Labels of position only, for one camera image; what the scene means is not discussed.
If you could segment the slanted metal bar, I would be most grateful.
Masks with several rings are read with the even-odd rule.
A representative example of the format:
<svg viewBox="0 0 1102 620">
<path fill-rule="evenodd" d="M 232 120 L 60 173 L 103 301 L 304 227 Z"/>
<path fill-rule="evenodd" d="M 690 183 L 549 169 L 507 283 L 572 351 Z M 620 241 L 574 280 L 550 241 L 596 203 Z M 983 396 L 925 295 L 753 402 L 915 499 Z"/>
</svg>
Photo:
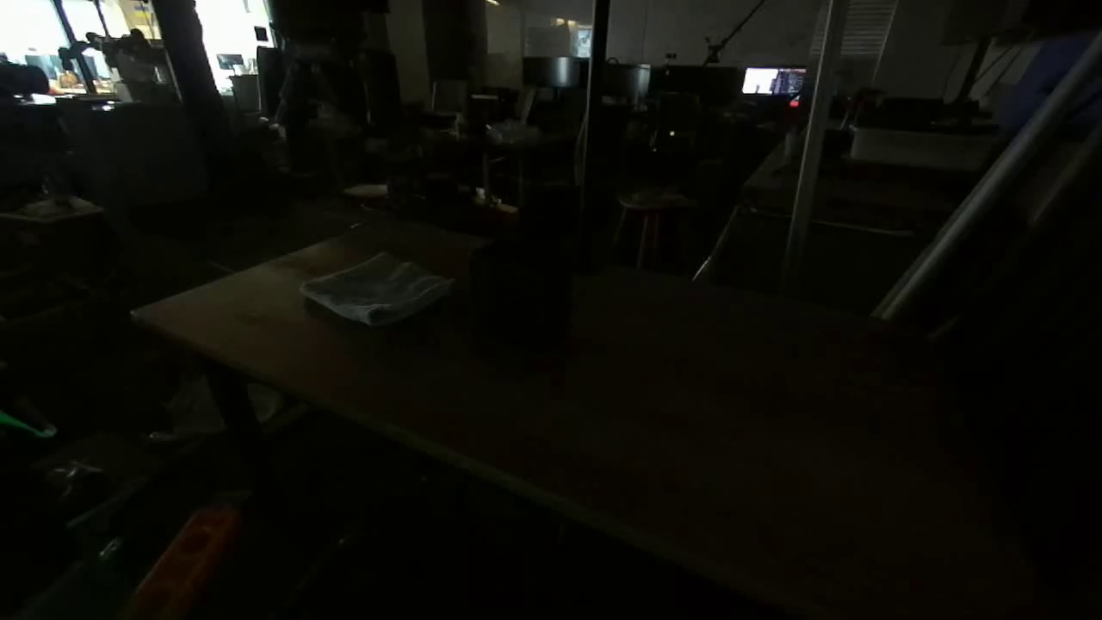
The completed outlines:
<svg viewBox="0 0 1102 620">
<path fill-rule="evenodd" d="M 874 305 L 874 319 L 898 319 L 946 268 L 952 256 L 963 245 L 963 239 L 983 225 L 983 218 L 1009 196 L 1011 178 L 1026 173 L 1026 165 L 1053 142 L 1062 124 L 1070 118 L 1077 92 L 1102 70 L 1102 35 L 1094 35 L 1077 62 L 1063 73 L 1063 78 L 1046 92 L 1036 112 L 1022 124 L 1022 131 L 1000 150 L 1000 157 L 986 169 L 976 190 L 960 201 L 960 206 L 943 219 L 935 241 L 921 250 L 921 258 L 898 274 L 898 283 Z"/>
</svg>

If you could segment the grey metal pole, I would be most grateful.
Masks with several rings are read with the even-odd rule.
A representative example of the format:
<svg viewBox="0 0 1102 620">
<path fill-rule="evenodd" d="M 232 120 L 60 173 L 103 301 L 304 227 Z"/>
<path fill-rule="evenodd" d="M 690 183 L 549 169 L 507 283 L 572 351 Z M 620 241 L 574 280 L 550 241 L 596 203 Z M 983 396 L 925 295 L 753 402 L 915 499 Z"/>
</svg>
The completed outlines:
<svg viewBox="0 0 1102 620">
<path fill-rule="evenodd" d="M 831 101 L 837 89 L 840 47 L 847 39 L 847 15 L 852 15 L 852 0 L 823 0 L 823 39 L 819 39 L 817 70 L 812 70 L 812 101 L 805 107 L 805 131 L 801 131 L 784 250 L 781 250 L 778 288 L 784 295 L 798 293 L 798 280 L 801 280 L 801 256 L 805 256 L 811 225 L 812 225 L 817 183 L 819 183 L 823 146 L 831 126 Z"/>
</svg>

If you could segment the orange tool on floor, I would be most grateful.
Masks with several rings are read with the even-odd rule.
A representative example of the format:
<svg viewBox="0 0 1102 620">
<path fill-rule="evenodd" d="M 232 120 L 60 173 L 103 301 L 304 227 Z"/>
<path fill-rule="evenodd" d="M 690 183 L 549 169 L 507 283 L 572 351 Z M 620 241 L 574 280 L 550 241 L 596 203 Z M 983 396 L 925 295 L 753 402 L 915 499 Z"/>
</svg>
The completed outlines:
<svg viewBox="0 0 1102 620">
<path fill-rule="evenodd" d="M 117 620 L 185 620 L 241 529 L 232 504 L 201 507 L 136 585 Z"/>
</svg>

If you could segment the lit computer monitor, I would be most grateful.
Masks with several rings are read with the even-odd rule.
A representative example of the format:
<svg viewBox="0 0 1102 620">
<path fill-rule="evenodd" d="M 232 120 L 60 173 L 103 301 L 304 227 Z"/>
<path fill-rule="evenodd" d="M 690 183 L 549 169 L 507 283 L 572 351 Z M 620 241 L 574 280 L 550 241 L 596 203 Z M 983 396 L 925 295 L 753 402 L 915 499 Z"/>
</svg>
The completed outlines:
<svg viewBox="0 0 1102 620">
<path fill-rule="evenodd" d="M 776 65 L 751 65 L 744 73 L 739 92 L 744 95 L 796 95 L 801 89 L 801 70 L 776 70 Z"/>
</svg>

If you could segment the wooden stool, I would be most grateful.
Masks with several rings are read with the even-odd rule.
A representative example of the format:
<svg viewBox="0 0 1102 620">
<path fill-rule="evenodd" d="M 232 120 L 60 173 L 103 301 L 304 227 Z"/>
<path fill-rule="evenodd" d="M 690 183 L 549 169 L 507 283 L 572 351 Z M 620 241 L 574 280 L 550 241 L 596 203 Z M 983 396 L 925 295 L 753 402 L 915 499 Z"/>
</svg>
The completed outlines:
<svg viewBox="0 0 1102 620">
<path fill-rule="evenodd" d="M 613 239 L 623 239 L 627 225 L 637 225 L 633 266 L 644 268 L 660 256 L 660 219 L 683 209 L 693 209 L 693 201 L 679 190 L 620 194 Z"/>
</svg>

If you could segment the black mesh box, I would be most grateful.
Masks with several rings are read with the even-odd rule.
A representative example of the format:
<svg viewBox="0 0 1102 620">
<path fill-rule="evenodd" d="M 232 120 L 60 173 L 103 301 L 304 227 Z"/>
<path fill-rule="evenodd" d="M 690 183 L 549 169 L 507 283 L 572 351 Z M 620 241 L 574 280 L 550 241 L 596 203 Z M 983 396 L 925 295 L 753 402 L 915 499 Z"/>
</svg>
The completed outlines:
<svg viewBox="0 0 1102 620">
<path fill-rule="evenodd" d="M 472 327 L 510 349 L 556 349 L 572 324 L 574 194 L 533 194 L 470 266 Z"/>
</svg>

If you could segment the white towel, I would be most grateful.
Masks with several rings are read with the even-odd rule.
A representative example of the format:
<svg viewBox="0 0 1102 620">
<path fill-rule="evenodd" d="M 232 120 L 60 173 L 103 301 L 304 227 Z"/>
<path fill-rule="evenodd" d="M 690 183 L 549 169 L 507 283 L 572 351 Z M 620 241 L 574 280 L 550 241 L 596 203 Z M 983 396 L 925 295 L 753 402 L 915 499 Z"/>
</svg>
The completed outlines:
<svg viewBox="0 0 1102 620">
<path fill-rule="evenodd" d="M 301 293 L 341 319 L 390 327 L 441 304 L 450 283 L 416 262 L 378 250 L 359 266 L 307 280 Z"/>
</svg>

